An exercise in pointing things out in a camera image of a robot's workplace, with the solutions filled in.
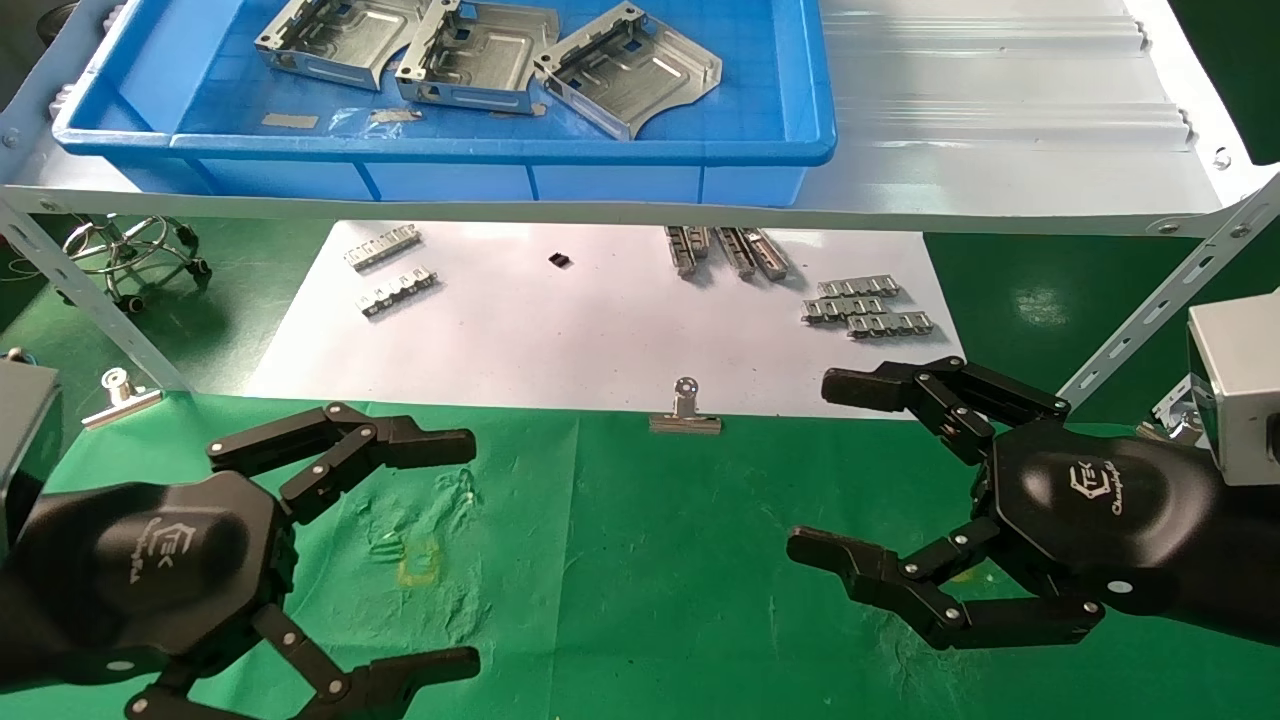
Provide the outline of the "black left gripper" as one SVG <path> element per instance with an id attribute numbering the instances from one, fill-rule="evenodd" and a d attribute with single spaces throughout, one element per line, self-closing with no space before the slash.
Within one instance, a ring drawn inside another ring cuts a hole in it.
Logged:
<path id="1" fill-rule="evenodd" d="M 127 719 L 244 719 L 189 692 L 262 639 L 314 689 L 294 719 L 402 719 L 424 687 L 475 678 L 479 651 L 342 671 L 280 609 L 298 559 L 292 521 L 314 521 L 379 468 L 476 456 L 468 429 L 425 430 L 407 415 L 329 404 L 212 441 L 219 473 L 197 483 L 45 493 L 3 560 L 3 691 L 165 669 L 125 705 Z M 247 478 L 302 460 L 280 503 Z"/>

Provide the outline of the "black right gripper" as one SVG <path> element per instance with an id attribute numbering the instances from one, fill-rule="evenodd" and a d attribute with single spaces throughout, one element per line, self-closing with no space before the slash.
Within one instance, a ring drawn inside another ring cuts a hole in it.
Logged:
<path id="1" fill-rule="evenodd" d="M 1207 451 L 1069 430 L 1066 400 L 959 356 L 831 368 L 822 398 L 910 413 L 964 464 L 987 459 L 992 520 L 906 557 L 813 527 L 787 538 L 792 561 L 835 574 L 852 602 L 899 616 L 929 647 L 1078 644 L 1105 619 L 1102 603 L 1135 615 L 1220 612 L 1226 592 L 1210 529 L 1225 484 Z M 996 437 L 993 421 L 1016 428 Z M 1032 594 L 945 592 L 987 559 Z"/>

